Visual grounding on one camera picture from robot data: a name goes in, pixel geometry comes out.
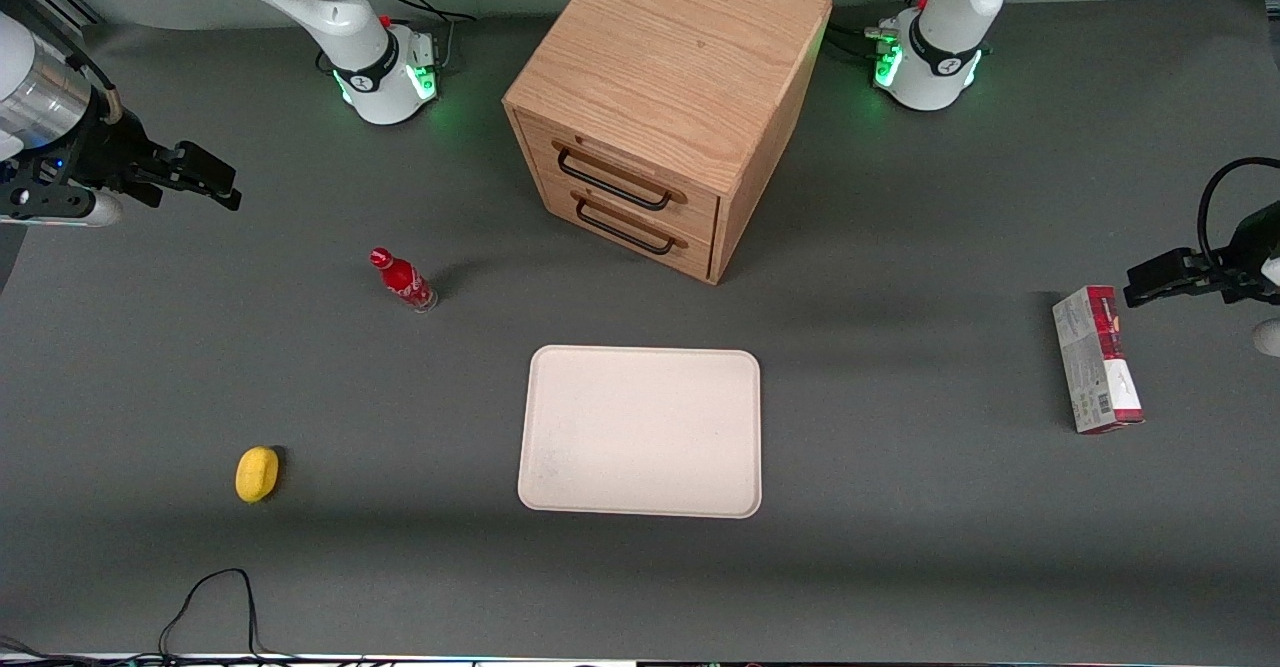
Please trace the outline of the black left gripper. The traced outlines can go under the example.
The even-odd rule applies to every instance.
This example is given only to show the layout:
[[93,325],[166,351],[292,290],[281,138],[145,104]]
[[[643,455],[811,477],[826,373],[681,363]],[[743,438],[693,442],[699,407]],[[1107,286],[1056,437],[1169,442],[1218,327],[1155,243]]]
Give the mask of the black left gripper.
[[1225,283],[1212,274],[1210,259],[1194,248],[1171,248],[1160,265],[1138,265],[1126,271],[1125,303],[1129,309],[1175,294],[1222,294],[1224,303],[1257,301],[1279,303],[1279,202],[1239,221],[1230,242],[1215,257]]

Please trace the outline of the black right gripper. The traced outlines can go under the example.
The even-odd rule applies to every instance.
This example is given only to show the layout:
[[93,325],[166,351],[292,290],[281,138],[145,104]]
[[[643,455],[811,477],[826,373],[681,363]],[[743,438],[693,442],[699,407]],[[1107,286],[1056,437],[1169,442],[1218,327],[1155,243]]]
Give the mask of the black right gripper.
[[179,142],[172,151],[161,147],[131,111],[114,124],[105,122],[106,115],[105,99],[91,99],[76,128],[40,154],[40,184],[51,192],[40,198],[41,206],[93,210],[105,202],[99,192],[109,189],[155,210],[169,189],[239,210],[233,166],[193,142]]

